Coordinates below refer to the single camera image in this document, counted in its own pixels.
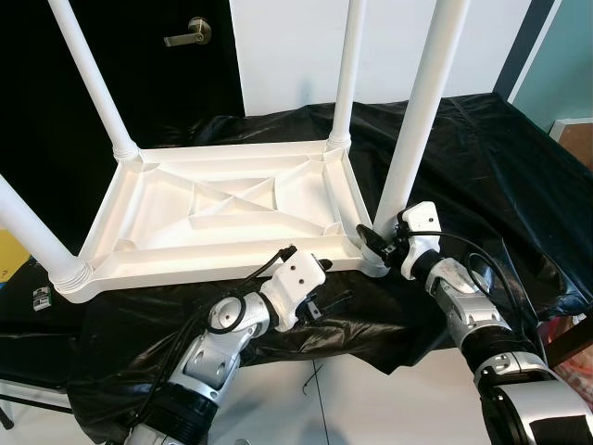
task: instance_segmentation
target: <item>door lever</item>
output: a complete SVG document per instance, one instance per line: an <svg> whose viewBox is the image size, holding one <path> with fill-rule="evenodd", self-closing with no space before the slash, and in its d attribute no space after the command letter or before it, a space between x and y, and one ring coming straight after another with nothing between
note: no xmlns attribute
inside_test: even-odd
<svg viewBox="0 0 593 445"><path fill-rule="evenodd" d="M212 29L210 28L210 25L208 25L208 22L201 17L194 17L193 19L189 20L187 29L190 31L190 34L163 37L165 46L179 46L189 44L205 45L210 41L210 37L212 36Z"/></svg>

